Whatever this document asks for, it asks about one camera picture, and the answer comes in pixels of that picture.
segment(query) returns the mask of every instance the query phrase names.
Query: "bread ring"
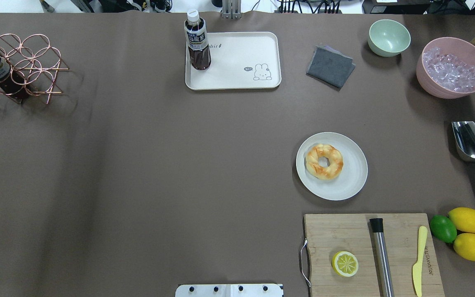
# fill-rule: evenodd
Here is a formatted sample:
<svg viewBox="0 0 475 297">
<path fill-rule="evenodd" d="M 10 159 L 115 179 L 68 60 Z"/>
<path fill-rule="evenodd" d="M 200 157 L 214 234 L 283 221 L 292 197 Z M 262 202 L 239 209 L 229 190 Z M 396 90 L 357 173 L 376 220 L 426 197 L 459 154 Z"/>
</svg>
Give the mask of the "bread ring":
<svg viewBox="0 0 475 297">
<path fill-rule="evenodd" d="M 318 164 L 318 158 L 325 157 L 329 160 L 328 167 Z M 319 144 L 313 147 L 305 157 L 307 170 L 321 180 L 331 180 L 342 171 L 342 154 L 330 144 Z"/>
</svg>

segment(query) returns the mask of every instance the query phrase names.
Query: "sliced lemon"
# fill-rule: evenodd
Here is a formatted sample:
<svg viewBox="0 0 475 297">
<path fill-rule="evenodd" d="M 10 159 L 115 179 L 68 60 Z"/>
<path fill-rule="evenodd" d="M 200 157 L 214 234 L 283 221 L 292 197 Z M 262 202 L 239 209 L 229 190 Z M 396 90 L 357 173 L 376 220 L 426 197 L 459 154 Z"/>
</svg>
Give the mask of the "sliced lemon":
<svg viewBox="0 0 475 297">
<path fill-rule="evenodd" d="M 345 250 L 337 252 L 333 256 L 333 269 L 341 276 L 353 276 L 358 271 L 358 260 L 355 255 Z"/>
</svg>

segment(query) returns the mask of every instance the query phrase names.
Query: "bunny drawing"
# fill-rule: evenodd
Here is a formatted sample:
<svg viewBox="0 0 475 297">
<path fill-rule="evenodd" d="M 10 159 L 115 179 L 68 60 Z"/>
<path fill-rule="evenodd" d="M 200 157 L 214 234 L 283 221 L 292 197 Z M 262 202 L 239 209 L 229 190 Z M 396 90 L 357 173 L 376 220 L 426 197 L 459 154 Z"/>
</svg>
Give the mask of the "bunny drawing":
<svg viewBox="0 0 475 297">
<path fill-rule="evenodd" d="M 256 64 L 254 80 L 271 80 L 269 66 L 267 64 Z"/>
</svg>

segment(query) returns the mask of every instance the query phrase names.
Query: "ice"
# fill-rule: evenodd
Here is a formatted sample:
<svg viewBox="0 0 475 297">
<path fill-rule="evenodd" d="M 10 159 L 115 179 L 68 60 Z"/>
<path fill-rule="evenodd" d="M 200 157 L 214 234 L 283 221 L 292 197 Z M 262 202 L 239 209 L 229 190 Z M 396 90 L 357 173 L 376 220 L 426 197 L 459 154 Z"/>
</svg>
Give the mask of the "ice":
<svg viewBox="0 0 475 297">
<path fill-rule="evenodd" d="M 422 59 L 428 75 L 443 88 L 455 92 L 475 91 L 475 66 L 454 54 L 442 54 L 439 47 L 426 51 Z"/>
</svg>

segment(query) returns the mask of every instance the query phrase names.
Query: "white plate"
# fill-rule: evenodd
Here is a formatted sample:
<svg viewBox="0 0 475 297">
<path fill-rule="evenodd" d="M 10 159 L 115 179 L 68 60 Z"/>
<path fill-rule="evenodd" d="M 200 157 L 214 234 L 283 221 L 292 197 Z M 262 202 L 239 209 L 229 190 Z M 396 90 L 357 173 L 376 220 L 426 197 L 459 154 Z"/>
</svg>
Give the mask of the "white plate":
<svg viewBox="0 0 475 297">
<path fill-rule="evenodd" d="M 306 154 L 320 143 L 330 144 L 342 154 L 343 168 L 335 179 L 320 180 L 306 169 Z M 368 163 L 360 147 L 349 137 L 334 132 L 322 132 L 302 143 L 296 154 L 296 171 L 304 186 L 313 194 L 328 200 L 344 200 L 353 197 L 366 183 Z"/>
<path fill-rule="evenodd" d="M 192 90 L 275 88 L 281 83 L 277 37 L 271 32 L 208 33 L 212 63 L 197 70 L 186 47 L 184 81 Z"/>
</svg>

